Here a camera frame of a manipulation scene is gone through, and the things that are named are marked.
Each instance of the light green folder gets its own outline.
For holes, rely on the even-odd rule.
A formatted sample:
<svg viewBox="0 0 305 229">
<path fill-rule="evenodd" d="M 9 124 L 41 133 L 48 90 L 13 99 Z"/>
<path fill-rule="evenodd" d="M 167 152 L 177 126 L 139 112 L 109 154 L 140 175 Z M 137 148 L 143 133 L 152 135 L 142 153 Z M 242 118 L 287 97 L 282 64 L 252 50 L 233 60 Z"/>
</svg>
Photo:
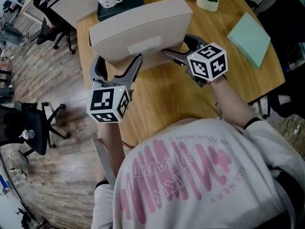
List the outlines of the light green folder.
<svg viewBox="0 0 305 229">
<path fill-rule="evenodd" d="M 254 67 L 261 66 L 270 37 L 250 14 L 245 13 L 227 37 Z"/>
</svg>

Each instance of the white box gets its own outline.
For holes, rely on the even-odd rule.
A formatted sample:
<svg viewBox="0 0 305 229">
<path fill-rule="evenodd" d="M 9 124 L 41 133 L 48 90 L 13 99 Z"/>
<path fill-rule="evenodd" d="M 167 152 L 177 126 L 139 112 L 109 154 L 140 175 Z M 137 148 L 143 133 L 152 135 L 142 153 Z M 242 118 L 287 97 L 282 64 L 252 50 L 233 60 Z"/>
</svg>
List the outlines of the white box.
<svg viewBox="0 0 305 229">
<path fill-rule="evenodd" d="M 142 53 L 141 70 L 169 62 L 162 49 L 179 50 L 193 11 L 184 0 L 146 4 L 89 28 L 89 46 L 122 72 Z"/>
</svg>

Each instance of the wooden tabletop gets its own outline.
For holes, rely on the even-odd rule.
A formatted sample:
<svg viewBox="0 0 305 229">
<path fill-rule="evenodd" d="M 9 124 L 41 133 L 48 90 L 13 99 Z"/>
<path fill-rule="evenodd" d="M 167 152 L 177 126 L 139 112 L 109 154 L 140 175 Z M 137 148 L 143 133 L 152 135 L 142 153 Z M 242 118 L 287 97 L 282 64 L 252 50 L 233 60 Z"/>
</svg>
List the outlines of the wooden tabletop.
<svg viewBox="0 0 305 229">
<path fill-rule="evenodd" d="M 156 1 L 159 0 L 144 0 L 144 3 Z M 219 0 L 217 12 L 198 8 L 196 0 L 186 2 L 193 10 L 188 33 L 200 36 L 208 43 L 215 42 L 226 50 L 228 81 L 247 103 L 285 82 L 272 44 L 261 67 L 256 69 L 227 39 L 226 36 L 245 12 L 258 21 L 244 0 Z M 88 72 L 94 58 L 89 48 L 88 29 L 98 22 L 94 12 L 77 23 L 81 66 L 88 89 L 91 88 Z M 110 64 L 107 64 L 107 70 L 109 77 L 119 73 Z M 179 120 L 217 116 L 210 86 L 200 88 L 185 70 L 183 66 L 167 63 L 139 73 L 132 85 L 135 90 L 132 102 L 120 123 L 123 141 L 137 145 Z"/>
</svg>

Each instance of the laminate flooring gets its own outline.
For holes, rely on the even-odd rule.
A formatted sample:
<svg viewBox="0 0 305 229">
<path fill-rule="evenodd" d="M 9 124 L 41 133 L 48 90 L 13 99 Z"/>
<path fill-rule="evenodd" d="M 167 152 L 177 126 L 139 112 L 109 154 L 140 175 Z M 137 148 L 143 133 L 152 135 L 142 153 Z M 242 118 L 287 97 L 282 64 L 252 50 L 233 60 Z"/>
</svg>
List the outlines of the laminate flooring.
<svg viewBox="0 0 305 229">
<path fill-rule="evenodd" d="M 29 10 L 42 19 L 41 14 L 30 7 Z M 21 32 L 33 34 L 40 26 L 27 17 L 20 15 L 14 26 Z M 95 150 L 91 136 L 96 132 L 96 124 L 86 114 L 86 89 L 81 72 L 77 51 L 77 38 L 72 36 L 76 54 L 70 55 L 66 42 L 55 51 L 53 42 L 36 45 L 29 42 L 21 51 L 9 45 L 7 53 L 14 53 L 11 61 L 14 100 L 22 102 L 49 102 L 47 115 L 51 115 L 60 103 L 67 108 L 56 117 L 58 131 L 71 134 L 68 140 L 51 135 L 55 149 L 48 149 L 45 156 L 33 153 L 29 156 L 29 165 L 22 163 L 18 149 L 26 151 L 23 145 L 6 145 L 0 148 L 7 169 L 21 168 L 27 175 L 25 182 L 16 186 L 26 206 L 38 218 L 45 218 L 58 228 L 90 228 L 94 206 L 94 158 Z M 294 116 L 303 130 L 304 120 Z M 287 119 L 279 118 L 275 113 L 268 120 L 282 135 L 291 133 L 296 127 L 287 129 Z M 305 155 L 305 137 L 302 133 L 287 139 L 296 149 Z"/>
</svg>

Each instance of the white plant pot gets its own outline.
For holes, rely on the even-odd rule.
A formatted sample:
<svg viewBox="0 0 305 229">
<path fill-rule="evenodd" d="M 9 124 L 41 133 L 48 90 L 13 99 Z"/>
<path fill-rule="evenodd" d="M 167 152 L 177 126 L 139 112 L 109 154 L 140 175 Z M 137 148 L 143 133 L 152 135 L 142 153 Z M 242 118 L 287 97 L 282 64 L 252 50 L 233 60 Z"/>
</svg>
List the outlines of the white plant pot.
<svg viewBox="0 0 305 229">
<path fill-rule="evenodd" d="M 208 0 L 196 0 L 197 6 L 201 9 L 215 12 L 218 9 L 219 0 L 217 2 L 210 2 Z"/>
</svg>

